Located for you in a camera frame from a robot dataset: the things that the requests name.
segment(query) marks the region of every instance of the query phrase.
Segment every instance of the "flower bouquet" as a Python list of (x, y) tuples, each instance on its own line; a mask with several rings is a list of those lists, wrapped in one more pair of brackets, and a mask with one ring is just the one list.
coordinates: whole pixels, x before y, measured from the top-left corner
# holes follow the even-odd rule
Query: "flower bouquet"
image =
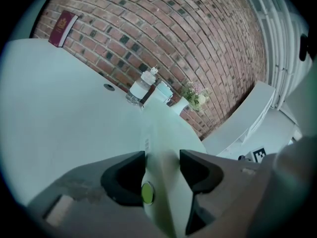
[(209, 97), (206, 89), (203, 89), (200, 85), (194, 82), (188, 82), (187, 86), (183, 88), (181, 94), (187, 101), (188, 106), (195, 111), (203, 113), (202, 105)]

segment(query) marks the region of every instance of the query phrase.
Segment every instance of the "maroon book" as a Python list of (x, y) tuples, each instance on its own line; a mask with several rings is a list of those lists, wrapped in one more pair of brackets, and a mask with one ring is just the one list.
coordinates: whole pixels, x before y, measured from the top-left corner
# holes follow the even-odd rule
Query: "maroon book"
[(49, 42), (56, 47), (62, 47), (77, 18), (78, 16), (74, 13), (64, 10), (51, 32)]

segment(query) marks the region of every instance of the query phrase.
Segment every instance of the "bottle label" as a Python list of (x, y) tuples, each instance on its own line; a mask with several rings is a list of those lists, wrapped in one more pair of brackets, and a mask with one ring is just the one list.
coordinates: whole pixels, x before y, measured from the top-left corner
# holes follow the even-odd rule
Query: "bottle label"
[(134, 82), (134, 84), (130, 88), (130, 92), (135, 97), (142, 99), (148, 91), (144, 89), (143, 87), (141, 87), (137, 82)]

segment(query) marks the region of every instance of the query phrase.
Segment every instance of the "transparent bottle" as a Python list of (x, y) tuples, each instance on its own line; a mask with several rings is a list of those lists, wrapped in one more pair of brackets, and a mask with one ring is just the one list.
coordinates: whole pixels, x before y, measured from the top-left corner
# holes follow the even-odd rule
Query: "transparent bottle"
[(158, 70), (155, 67), (153, 67), (151, 71), (145, 71), (142, 73), (141, 77), (134, 82), (129, 92), (125, 96), (129, 103), (133, 105), (139, 104), (139, 102), (143, 99), (143, 97), (151, 88), (151, 85), (155, 83), (155, 74), (157, 72)]

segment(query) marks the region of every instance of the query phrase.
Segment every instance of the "green button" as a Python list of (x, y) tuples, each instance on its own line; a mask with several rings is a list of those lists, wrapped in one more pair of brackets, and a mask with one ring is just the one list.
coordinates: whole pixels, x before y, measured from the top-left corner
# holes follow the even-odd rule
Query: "green button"
[(154, 188), (148, 181), (146, 181), (142, 185), (141, 196), (142, 196), (142, 200), (145, 204), (152, 204), (153, 203)]

